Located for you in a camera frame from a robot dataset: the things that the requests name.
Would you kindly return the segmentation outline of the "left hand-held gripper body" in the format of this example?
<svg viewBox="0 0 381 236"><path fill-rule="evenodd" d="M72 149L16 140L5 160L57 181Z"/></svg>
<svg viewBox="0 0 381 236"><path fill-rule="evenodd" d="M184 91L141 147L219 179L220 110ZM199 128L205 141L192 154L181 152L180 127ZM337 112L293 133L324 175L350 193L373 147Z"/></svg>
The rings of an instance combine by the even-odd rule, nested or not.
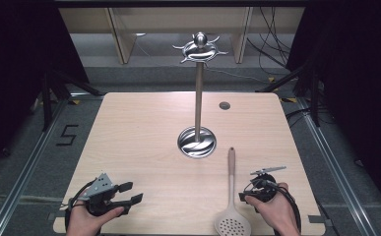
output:
<svg viewBox="0 0 381 236"><path fill-rule="evenodd" d="M114 185L106 173L101 173L79 199L85 202L87 211L93 216L102 216L118 207L123 207L127 213L125 204L111 200L119 190L119 185Z"/></svg>

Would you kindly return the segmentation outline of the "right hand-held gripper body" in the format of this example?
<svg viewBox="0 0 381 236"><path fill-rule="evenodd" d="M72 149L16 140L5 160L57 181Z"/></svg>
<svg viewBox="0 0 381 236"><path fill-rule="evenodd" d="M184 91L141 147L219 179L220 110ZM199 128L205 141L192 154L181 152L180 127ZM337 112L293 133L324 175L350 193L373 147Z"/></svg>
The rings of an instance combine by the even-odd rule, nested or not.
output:
<svg viewBox="0 0 381 236"><path fill-rule="evenodd" d="M250 180L249 184L243 189L242 198L251 196L260 200L261 202L268 202L277 193L279 185L271 172L286 169L285 166L262 168L260 170L252 171L251 175L254 178Z"/></svg>

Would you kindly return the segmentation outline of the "beige slotted spoon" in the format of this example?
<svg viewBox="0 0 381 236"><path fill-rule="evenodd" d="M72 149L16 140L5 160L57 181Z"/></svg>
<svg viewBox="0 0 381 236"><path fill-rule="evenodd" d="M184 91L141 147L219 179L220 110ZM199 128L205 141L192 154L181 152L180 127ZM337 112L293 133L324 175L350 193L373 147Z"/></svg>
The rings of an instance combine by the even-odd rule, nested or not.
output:
<svg viewBox="0 0 381 236"><path fill-rule="evenodd" d="M235 149L233 147L227 153L227 166L228 204L226 209L216 217L215 228L220 236L251 236L249 221L236 210L234 205Z"/></svg>

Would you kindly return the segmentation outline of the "steel utensil rack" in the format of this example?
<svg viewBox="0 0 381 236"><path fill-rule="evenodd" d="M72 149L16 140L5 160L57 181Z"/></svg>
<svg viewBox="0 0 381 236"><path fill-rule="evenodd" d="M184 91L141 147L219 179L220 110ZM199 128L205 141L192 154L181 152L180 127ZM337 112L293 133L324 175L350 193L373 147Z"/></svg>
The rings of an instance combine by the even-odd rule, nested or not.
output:
<svg viewBox="0 0 381 236"><path fill-rule="evenodd" d="M211 155L217 146L215 134L202 126L203 85L206 63L218 55L226 55L226 52L218 50L216 42L220 38L208 40L203 32L192 35L192 40L183 46L173 46L182 52L185 62L194 62L196 67L195 76L195 117L194 125L184 129L177 138L179 150L187 157L200 159Z"/></svg>

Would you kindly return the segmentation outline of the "person's right hand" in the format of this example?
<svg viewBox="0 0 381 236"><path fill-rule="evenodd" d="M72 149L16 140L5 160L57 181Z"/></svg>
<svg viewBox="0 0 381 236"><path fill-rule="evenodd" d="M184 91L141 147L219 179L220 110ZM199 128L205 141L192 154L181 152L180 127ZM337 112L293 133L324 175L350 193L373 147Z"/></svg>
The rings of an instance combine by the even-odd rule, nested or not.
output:
<svg viewBox="0 0 381 236"><path fill-rule="evenodd" d="M281 236L300 236L294 211L282 193L276 193L266 203L251 196L246 196L245 201L255 207L265 222L279 232Z"/></svg>

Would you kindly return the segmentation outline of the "person's left hand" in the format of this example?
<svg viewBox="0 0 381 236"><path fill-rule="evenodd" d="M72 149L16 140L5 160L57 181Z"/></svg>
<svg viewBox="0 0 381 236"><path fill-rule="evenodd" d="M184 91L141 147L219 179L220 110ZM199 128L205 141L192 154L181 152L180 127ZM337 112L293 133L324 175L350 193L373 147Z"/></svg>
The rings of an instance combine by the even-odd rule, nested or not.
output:
<svg viewBox="0 0 381 236"><path fill-rule="evenodd" d="M83 202L78 202L71 210L66 236L96 236L105 223L118 217L123 211L121 206L104 215L94 216L87 211Z"/></svg>

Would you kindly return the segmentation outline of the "black stand legs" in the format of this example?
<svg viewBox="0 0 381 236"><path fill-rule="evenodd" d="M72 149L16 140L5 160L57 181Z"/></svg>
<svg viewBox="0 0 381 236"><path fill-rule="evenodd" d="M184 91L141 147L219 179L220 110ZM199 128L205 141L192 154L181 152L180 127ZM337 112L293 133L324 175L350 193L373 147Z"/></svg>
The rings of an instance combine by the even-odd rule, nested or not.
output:
<svg viewBox="0 0 381 236"><path fill-rule="evenodd" d="M52 121L53 113L51 107L51 93L57 97L58 100L68 100L71 93L68 91L66 85L71 84L76 88L88 92L94 96L103 96L104 92L99 91L85 82L80 82L68 74L59 70L50 70L46 72L41 79L41 94L43 102L44 124L43 130L46 131Z"/></svg>
<svg viewBox="0 0 381 236"><path fill-rule="evenodd" d="M271 92L280 88L289 81L298 78L298 82L294 87L294 93L297 96L304 96L310 92L310 114L313 123L316 127L320 126L318 116L318 101L319 101L319 73L318 68L312 62L305 62L302 66L291 71L275 83L271 83L265 88L259 89L259 92Z"/></svg>

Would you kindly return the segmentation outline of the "light wooden shelf unit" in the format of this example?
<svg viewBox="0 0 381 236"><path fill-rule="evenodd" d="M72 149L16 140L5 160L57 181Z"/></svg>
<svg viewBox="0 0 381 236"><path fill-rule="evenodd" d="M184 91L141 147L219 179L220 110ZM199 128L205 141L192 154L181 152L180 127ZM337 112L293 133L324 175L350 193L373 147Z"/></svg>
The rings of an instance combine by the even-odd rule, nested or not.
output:
<svg viewBox="0 0 381 236"><path fill-rule="evenodd" d="M118 60L126 64L139 33L229 33L234 60L243 61L250 33L273 27L295 33L302 7L61 8L70 33L110 33Z"/></svg>

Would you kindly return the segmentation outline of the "metal floor rail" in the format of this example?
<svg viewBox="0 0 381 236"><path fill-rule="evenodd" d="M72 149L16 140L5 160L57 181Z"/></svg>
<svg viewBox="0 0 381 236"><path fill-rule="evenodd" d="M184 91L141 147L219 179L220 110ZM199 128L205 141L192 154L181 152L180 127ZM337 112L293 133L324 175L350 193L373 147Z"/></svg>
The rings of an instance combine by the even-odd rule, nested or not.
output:
<svg viewBox="0 0 381 236"><path fill-rule="evenodd" d="M53 230L66 191L101 104L80 95L53 101L43 127L43 105L29 112L0 157L0 236L62 236Z"/></svg>
<svg viewBox="0 0 381 236"><path fill-rule="evenodd" d="M323 132L315 125L311 114L305 115L305 122L313 136L315 143L320 149L323 158L336 182L336 185L349 209L349 212L362 236L377 236L377 233L370 222L368 214L358 199L355 191L342 170L339 162L330 148Z"/></svg>

